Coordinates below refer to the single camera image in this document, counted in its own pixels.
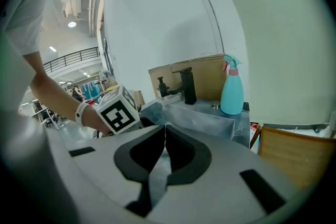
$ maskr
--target turquoise spray bottle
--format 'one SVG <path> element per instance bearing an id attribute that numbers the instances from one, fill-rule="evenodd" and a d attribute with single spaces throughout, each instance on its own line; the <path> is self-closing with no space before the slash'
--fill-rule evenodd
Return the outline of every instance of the turquoise spray bottle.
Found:
<path id="1" fill-rule="evenodd" d="M 220 100 L 221 110 L 229 115 L 237 115 L 243 110 L 244 90 L 238 74 L 237 65 L 241 63 L 237 58 L 224 54 L 224 60 L 230 65 L 229 76 L 226 78 Z"/>

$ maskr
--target ceiling light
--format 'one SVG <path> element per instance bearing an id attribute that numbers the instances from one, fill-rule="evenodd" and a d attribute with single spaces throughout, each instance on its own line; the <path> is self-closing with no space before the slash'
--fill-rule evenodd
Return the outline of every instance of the ceiling light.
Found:
<path id="1" fill-rule="evenodd" d="M 69 22 L 68 23 L 68 26 L 70 27 L 70 28 L 73 28 L 73 27 L 75 27 L 77 24 L 75 23 L 75 22 Z"/>

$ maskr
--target black faucet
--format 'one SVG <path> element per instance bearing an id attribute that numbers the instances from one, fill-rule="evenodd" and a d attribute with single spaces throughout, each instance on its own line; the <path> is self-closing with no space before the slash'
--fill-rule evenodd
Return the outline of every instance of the black faucet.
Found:
<path id="1" fill-rule="evenodd" d="M 173 73 L 180 73 L 182 84 L 177 87 L 173 87 L 168 90 L 170 94 L 178 94 L 184 91 L 185 104 L 194 104 L 197 101 L 194 85 L 194 76 L 192 73 L 192 68 L 187 67 L 185 69 L 175 71 Z"/>

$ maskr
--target black metal railing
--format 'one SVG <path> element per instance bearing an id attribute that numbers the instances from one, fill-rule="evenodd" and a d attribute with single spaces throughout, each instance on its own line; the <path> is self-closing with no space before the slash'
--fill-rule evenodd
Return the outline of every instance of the black metal railing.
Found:
<path id="1" fill-rule="evenodd" d="M 56 71 L 57 69 L 72 65 L 73 63 L 95 58 L 98 56 L 98 47 L 95 47 L 86 50 L 80 50 L 78 52 L 59 57 L 53 61 L 45 63 L 43 66 L 46 73 L 49 74 Z"/>

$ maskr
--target brown chair backrest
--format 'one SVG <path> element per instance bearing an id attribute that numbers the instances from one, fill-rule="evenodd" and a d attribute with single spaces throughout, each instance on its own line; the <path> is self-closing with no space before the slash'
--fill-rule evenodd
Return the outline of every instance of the brown chair backrest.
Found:
<path id="1" fill-rule="evenodd" d="M 263 127 L 259 152 L 299 188 L 317 183 L 336 150 L 336 140 Z"/>

